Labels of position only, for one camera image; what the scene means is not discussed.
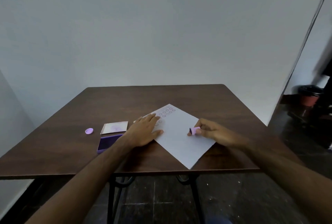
gray wall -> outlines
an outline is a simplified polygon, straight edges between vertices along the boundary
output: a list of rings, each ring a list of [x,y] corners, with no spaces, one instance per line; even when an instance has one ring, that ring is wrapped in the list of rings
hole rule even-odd
[[[329,77],[321,73],[331,53],[332,0],[325,0],[284,94],[296,94],[300,85],[325,87]]]
[[[224,83],[268,123],[320,0],[0,0],[35,126],[89,86]]]
[[[34,126],[0,72],[0,156],[25,138]],[[0,180],[0,219],[32,180]]]

dark floor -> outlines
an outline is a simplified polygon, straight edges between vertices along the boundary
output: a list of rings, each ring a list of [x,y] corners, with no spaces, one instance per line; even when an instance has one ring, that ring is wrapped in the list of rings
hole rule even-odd
[[[314,142],[300,123],[280,105],[269,128],[310,168],[332,179],[332,154]],[[23,223],[66,183],[50,181],[19,215]],[[201,175],[198,190],[206,218],[225,216],[232,223],[309,223],[293,200],[263,173]],[[86,224],[106,223],[108,186],[85,218]],[[116,223],[198,223],[190,186],[174,176],[137,177],[122,191]]]

dark brown tabletop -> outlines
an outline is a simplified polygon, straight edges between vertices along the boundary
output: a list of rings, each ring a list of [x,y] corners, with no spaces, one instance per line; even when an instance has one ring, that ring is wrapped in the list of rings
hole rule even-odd
[[[197,118],[216,121],[262,146],[298,160],[225,85],[91,87],[3,155],[0,158],[0,178],[77,174],[97,156],[104,123],[128,121],[130,126],[138,117],[169,103]],[[87,128],[93,128],[94,132],[86,135],[84,131]],[[152,141],[147,146],[134,149],[117,169],[116,175],[258,170],[242,152],[218,144],[214,144],[188,170]]]

